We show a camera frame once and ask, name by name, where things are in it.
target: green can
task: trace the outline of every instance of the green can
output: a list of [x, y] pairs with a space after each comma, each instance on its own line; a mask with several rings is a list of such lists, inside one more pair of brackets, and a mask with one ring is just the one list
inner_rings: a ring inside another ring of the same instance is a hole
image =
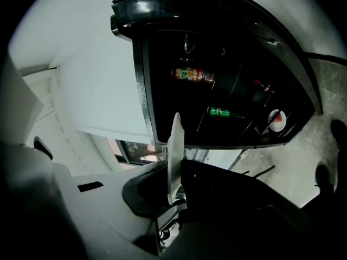
[[230, 111], [221, 108], [210, 107], [211, 116], [220, 116], [222, 118], [228, 118], [230, 116]]

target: shoe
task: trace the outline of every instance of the shoe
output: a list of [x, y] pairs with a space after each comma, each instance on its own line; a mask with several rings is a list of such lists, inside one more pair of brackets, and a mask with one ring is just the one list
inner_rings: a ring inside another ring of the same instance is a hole
[[338, 149], [347, 147], [347, 127], [340, 120], [333, 120], [330, 124], [330, 130], [336, 140]]
[[324, 186], [328, 186], [330, 184], [329, 181], [329, 171], [327, 170], [326, 166], [319, 165], [316, 168], [316, 173], [314, 175], [316, 179], [316, 186], [319, 188], [322, 188]]

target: gray floor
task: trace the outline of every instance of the gray floor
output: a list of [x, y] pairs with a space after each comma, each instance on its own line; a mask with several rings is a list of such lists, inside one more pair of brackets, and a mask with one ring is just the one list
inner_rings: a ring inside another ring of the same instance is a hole
[[303, 130], [287, 145], [246, 151], [233, 171], [255, 175], [272, 165], [275, 169], [259, 180], [302, 206], [318, 194], [314, 171], [319, 162], [331, 171], [336, 183], [338, 148], [330, 132], [330, 122], [340, 119], [347, 124], [347, 67], [310, 60], [322, 96], [322, 116], [315, 114]]

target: black pants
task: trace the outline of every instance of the black pants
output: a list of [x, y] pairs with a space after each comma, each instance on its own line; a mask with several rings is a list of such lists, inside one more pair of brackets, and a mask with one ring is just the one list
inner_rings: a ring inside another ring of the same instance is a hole
[[320, 188], [320, 193], [303, 210], [305, 213], [326, 233], [344, 233], [346, 210], [344, 204], [346, 200], [347, 181], [347, 149], [342, 149], [337, 158], [337, 188], [334, 193], [333, 186], [328, 184]]

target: person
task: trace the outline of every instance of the person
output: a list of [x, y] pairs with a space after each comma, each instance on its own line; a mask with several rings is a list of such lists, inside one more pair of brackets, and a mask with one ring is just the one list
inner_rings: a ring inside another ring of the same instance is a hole
[[315, 173], [319, 195], [308, 202], [302, 209], [320, 227], [336, 231], [344, 222], [345, 173], [347, 158], [347, 127], [340, 120], [333, 120], [330, 130], [339, 148], [337, 158], [338, 184], [334, 192], [326, 166], [318, 165]]

